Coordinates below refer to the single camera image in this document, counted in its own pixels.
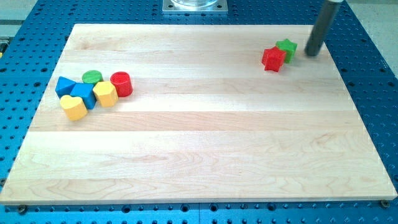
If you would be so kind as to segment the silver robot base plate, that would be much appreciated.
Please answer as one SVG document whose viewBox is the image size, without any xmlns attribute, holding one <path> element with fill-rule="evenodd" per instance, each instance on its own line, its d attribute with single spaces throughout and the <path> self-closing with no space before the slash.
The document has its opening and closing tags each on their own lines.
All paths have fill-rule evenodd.
<svg viewBox="0 0 398 224">
<path fill-rule="evenodd" d="M 163 14 L 227 14 L 227 0 L 163 0 Z"/>
</svg>

